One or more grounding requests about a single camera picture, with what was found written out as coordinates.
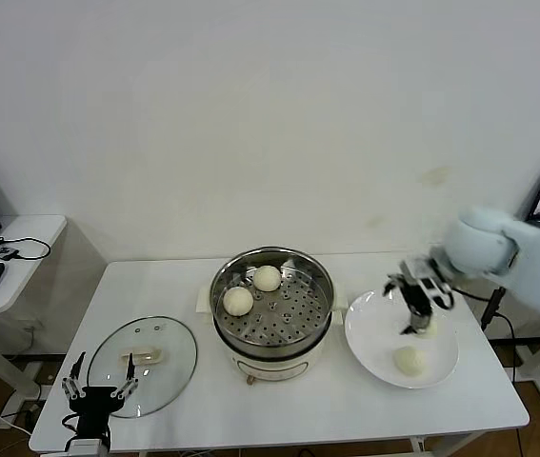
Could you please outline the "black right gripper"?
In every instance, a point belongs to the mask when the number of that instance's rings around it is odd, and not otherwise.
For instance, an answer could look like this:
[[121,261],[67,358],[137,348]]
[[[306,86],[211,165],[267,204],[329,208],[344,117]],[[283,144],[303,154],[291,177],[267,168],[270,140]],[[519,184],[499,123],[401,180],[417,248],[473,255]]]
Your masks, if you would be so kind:
[[388,296],[393,290],[401,289],[410,310],[410,321],[400,334],[433,336],[433,309],[453,309],[451,286],[431,257],[406,258],[400,263],[400,269],[402,274],[388,275],[382,292],[383,296]]

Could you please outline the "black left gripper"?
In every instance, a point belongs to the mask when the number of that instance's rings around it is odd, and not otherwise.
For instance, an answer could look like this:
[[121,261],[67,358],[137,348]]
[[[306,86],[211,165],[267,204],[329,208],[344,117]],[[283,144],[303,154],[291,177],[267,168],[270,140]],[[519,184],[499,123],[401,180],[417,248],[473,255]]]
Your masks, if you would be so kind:
[[85,359],[83,351],[70,369],[70,374],[61,381],[62,389],[69,400],[70,410],[78,418],[75,427],[77,436],[108,436],[109,418],[120,410],[137,389],[137,378],[133,354],[128,356],[126,380],[119,387],[84,387],[79,377]]

